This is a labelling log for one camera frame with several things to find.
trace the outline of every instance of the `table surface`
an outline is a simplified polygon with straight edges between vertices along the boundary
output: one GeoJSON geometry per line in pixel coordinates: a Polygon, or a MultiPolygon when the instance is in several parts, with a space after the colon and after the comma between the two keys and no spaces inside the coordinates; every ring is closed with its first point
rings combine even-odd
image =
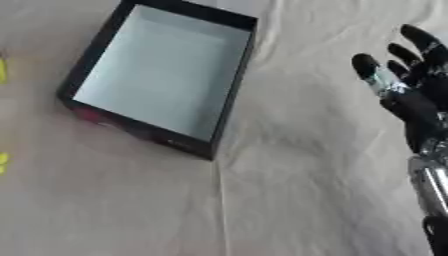
{"type": "Polygon", "coordinates": [[[403,23],[448,42],[445,1],[198,2],[260,18],[213,163],[55,100],[117,0],[1,1],[1,255],[428,255],[403,126],[350,59],[409,46],[403,23]]]}

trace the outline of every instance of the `yellow object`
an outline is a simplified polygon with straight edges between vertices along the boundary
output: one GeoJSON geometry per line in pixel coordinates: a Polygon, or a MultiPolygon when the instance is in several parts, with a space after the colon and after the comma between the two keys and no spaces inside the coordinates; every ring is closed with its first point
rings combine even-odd
{"type": "Polygon", "coordinates": [[[8,153],[0,153],[0,175],[6,172],[6,165],[9,162],[9,154],[8,153]]]}
{"type": "Polygon", "coordinates": [[[6,61],[0,56],[0,84],[6,84],[8,81],[8,75],[6,73],[6,61]]]}
{"type": "Polygon", "coordinates": [[[8,153],[0,153],[0,165],[5,165],[9,162],[9,154],[8,153]]]}

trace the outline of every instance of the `beige tablecloth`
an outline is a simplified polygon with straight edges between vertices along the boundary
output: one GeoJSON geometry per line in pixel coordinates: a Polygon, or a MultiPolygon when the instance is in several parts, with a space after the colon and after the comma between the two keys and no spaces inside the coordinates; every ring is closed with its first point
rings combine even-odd
{"type": "Polygon", "coordinates": [[[428,255],[402,124],[356,78],[444,0],[218,0],[260,18],[217,160],[76,120],[54,91],[114,0],[3,0],[0,254],[428,255]]]}

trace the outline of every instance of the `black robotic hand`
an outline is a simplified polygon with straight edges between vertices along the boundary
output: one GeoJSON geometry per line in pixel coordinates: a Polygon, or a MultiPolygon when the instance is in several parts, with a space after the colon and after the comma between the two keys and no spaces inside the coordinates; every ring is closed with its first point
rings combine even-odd
{"type": "MultiPolygon", "coordinates": [[[[409,147],[418,153],[427,139],[446,136],[441,132],[446,127],[440,125],[446,118],[443,113],[448,112],[448,49],[434,36],[411,25],[404,25],[401,34],[420,54],[398,44],[389,45],[389,52],[404,65],[391,60],[387,66],[406,88],[400,90],[391,85],[381,105],[405,122],[409,147]]],[[[375,76],[376,67],[379,67],[367,54],[356,55],[353,66],[366,81],[371,79],[369,76],[375,76]]]]}

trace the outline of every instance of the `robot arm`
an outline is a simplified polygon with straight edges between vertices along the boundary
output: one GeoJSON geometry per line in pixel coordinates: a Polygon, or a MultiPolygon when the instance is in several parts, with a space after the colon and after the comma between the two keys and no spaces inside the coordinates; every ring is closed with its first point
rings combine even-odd
{"type": "Polygon", "coordinates": [[[448,255],[448,49],[435,37],[410,25],[401,29],[419,49],[389,45],[406,65],[389,61],[381,68],[373,57],[358,54],[353,67],[370,85],[380,104],[405,123],[414,156],[409,176],[426,218],[423,228],[435,256],[448,255]]]}

